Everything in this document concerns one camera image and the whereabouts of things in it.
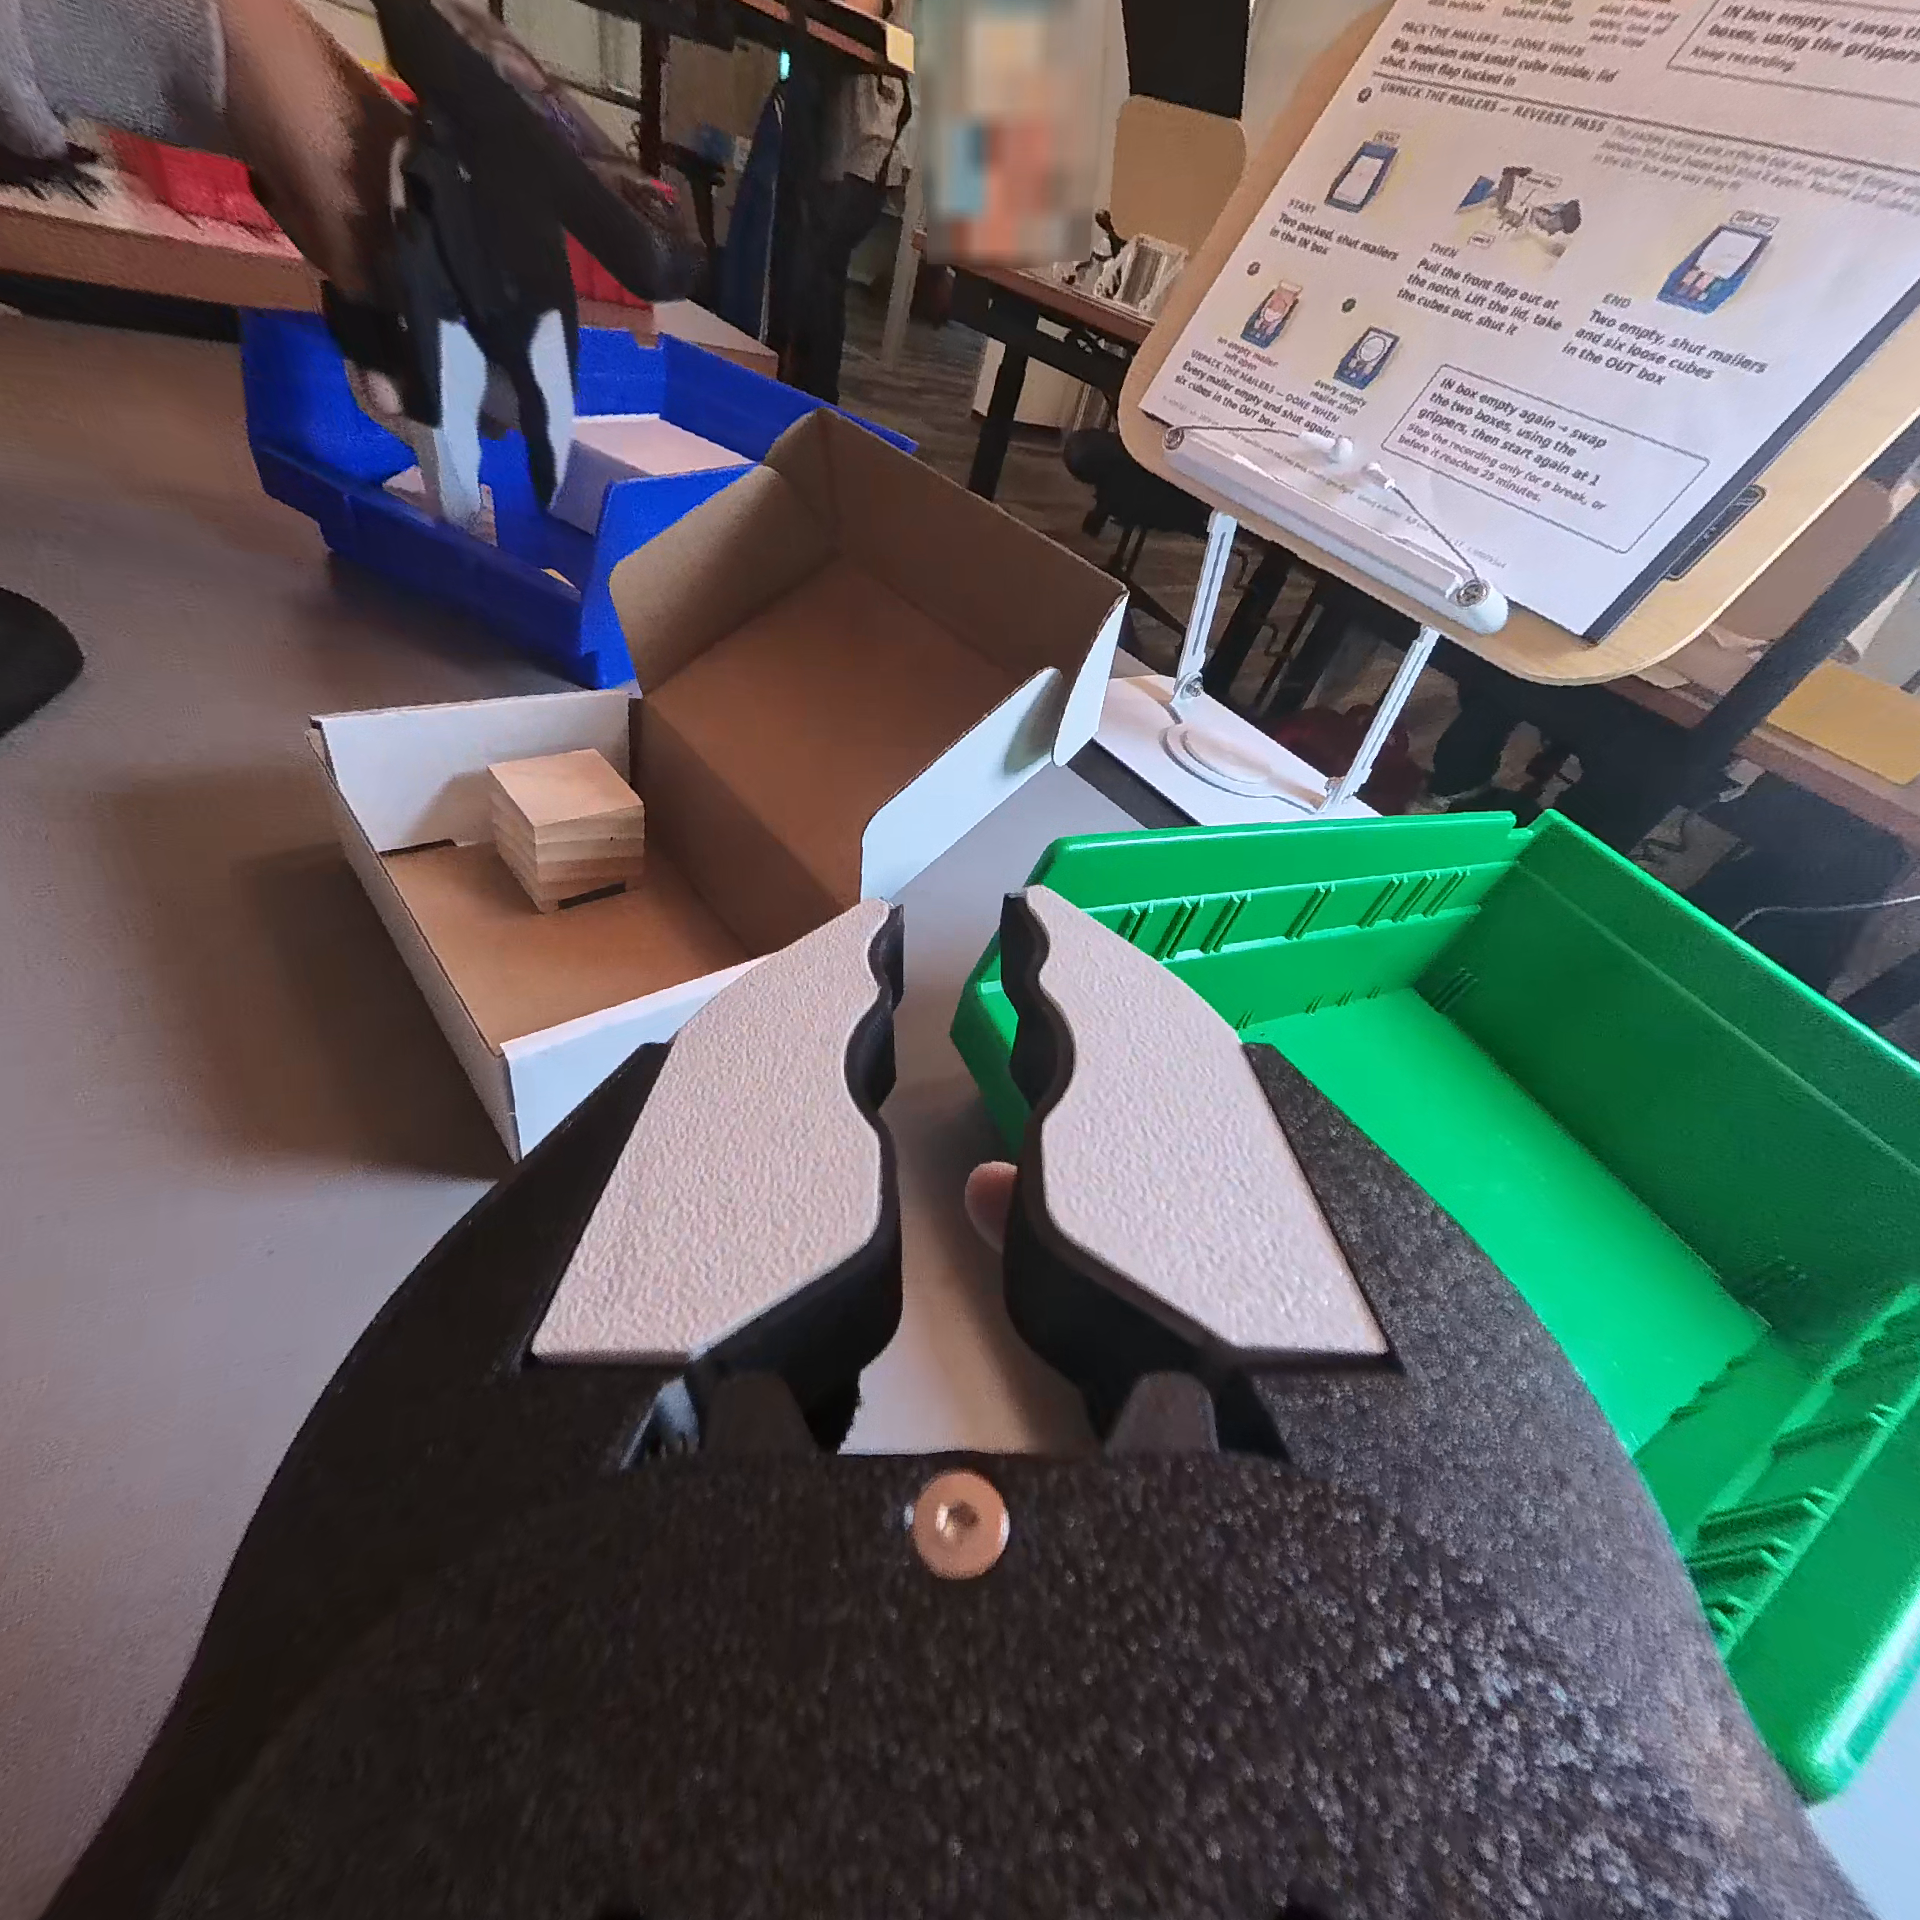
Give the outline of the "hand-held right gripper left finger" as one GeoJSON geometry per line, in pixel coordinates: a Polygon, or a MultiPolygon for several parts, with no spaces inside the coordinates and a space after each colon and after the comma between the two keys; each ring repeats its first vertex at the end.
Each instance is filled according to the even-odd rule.
{"type": "Polygon", "coordinates": [[[898,1331],[902,917],[861,898],[664,1047],[528,1339],[582,1448],[841,1448],[898,1331]]]}

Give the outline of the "dark desk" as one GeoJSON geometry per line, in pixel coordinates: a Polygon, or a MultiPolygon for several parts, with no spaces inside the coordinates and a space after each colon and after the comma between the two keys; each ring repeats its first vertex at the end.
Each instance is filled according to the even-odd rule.
{"type": "Polygon", "coordinates": [[[1011,267],[952,267],[950,313],[989,342],[1000,362],[971,447],[969,493],[996,496],[1030,365],[1091,388],[1117,413],[1123,383],[1153,320],[1011,267]]]}

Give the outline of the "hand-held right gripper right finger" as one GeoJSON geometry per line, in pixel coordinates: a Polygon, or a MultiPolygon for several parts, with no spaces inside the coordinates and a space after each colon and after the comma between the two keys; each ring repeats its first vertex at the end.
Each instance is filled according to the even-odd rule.
{"type": "Polygon", "coordinates": [[[1286,1448],[1276,1395],[1389,1386],[1389,1333],[1253,1051],[1049,884],[1008,895],[1027,1103],[1004,1307],[1101,1448],[1286,1448]]]}

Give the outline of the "red fabric item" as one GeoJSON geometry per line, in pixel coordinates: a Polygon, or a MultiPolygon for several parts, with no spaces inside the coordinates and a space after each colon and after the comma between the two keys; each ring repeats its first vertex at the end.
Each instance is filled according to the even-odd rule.
{"type": "MultiPolygon", "coordinates": [[[[1263,723],[1263,731],[1302,757],[1311,767],[1335,779],[1355,760],[1361,740],[1376,719],[1373,706],[1358,707],[1297,707],[1263,723]]],[[[1361,802],[1381,813],[1404,813],[1425,793],[1428,774],[1419,765],[1404,722],[1395,722],[1369,767],[1368,782],[1355,793],[1361,802]]]]}

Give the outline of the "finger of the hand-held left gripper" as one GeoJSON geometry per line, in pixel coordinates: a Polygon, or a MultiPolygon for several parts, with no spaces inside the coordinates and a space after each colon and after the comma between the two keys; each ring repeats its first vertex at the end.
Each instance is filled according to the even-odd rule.
{"type": "Polygon", "coordinates": [[[567,311],[543,307],[515,349],[515,410],[532,486],[549,508],[563,486],[577,406],[577,334],[567,311]]]}
{"type": "Polygon", "coordinates": [[[465,323],[439,320],[439,424],[425,428],[425,496],[447,523],[481,523],[481,410],[489,362],[465,323]]]}

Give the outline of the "yellow paper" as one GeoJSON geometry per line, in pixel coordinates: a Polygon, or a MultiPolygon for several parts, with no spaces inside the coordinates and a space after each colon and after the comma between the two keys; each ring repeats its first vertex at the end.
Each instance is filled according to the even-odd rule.
{"type": "Polygon", "coordinates": [[[1918,692],[1824,661],[1772,707],[1767,726],[1788,731],[1873,779],[1918,782],[1918,692]]]}

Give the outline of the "wooden desk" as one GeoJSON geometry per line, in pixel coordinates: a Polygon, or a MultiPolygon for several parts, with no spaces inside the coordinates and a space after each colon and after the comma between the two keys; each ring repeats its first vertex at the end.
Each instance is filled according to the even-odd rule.
{"type": "MultiPolygon", "coordinates": [[[[1837,667],[1855,681],[1873,689],[1869,706],[1857,706],[1857,719],[1888,722],[1885,746],[1900,742],[1900,753],[1918,757],[1918,719],[1892,719],[1892,706],[1918,707],[1918,692],[1891,685],[1870,677],[1863,667],[1846,661],[1837,667]]],[[[1592,692],[1647,711],[1670,723],[1690,730],[1716,711],[1719,692],[1714,685],[1670,672],[1655,661],[1647,672],[1598,681],[1592,692]]],[[[1918,782],[1888,782],[1880,765],[1857,757],[1832,753],[1818,740],[1780,730],[1764,722],[1744,736],[1734,746],[1734,760],[1756,765],[1763,774],[1788,782],[1791,786],[1837,806],[1869,828],[1896,835],[1907,849],[1918,849],[1918,782]]]]}

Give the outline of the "blue plastic bin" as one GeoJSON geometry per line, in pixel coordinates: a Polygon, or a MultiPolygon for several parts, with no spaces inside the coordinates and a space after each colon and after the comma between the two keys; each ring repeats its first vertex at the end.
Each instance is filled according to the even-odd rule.
{"type": "Polygon", "coordinates": [[[646,421],[715,452],[619,467],[585,443],[563,470],[560,515],[532,485],[519,432],[484,440],[484,520],[431,511],[416,458],[348,392],[345,362],[315,315],[243,315],[246,413],[261,486],[311,518],[327,549],[398,587],[465,612],[519,657],[587,689],[634,681],[609,575],[760,463],[819,401],[696,342],[636,342],[619,327],[581,334],[577,424],[646,421]]]}

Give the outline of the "green plastic bin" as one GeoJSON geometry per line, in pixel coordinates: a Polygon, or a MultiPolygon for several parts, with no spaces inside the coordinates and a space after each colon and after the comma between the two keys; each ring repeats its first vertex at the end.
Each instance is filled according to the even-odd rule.
{"type": "Polygon", "coordinates": [[[1402,1377],[1267,1377],[1298,1465],[1595,1666],[1682,1642],[1846,1789],[1918,1671],[1918,1064],[1558,817],[1068,835],[1031,881],[1331,1152],[1402,1377]]]}

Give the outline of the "large wooden cube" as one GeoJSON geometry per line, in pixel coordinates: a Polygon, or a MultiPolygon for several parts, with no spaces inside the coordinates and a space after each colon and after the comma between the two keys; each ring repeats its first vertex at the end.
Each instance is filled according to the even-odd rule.
{"type": "Polygon", "coordinates": [[[484,767],[492,849],[543,915],[634,887],[646,873],[646,806],[597,749],[484,767]]]}

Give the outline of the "person's left forearm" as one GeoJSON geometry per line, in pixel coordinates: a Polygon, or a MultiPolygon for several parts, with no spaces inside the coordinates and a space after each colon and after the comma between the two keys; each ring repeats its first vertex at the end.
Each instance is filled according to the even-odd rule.
{"type": "Polygon", "coordinates": [[[374,300],[405,110],[303,2],[217,2],[227,128],[265,210],[344,296],[374,300]]]}

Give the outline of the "white cardboard mailer box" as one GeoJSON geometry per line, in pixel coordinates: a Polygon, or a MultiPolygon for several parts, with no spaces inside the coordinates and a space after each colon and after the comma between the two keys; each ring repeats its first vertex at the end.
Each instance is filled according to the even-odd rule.
{"type": "Polygon", "coordinates": [[[634,685],[315,716],[338,835],[513,1159],[636,1046],[898,898],[1102,716],[1125,587],[841,413],[609,568],[634,685]],[[592,753],[636,884],[543,915],[499,774],[592,753]]]}
{"type": "Polygon", "coordinates": [[[487,541],[517,541],[563,533],[594,535],[604,497],[620,482],[729,482],[752,465],[747,452],[687,429],[662,413],[587,417],[582,437],[572,440],[563,482],[549,508],[537,497],[508,501],[506,482],[481,482],[481,515],[465,529],[487,541]]]}

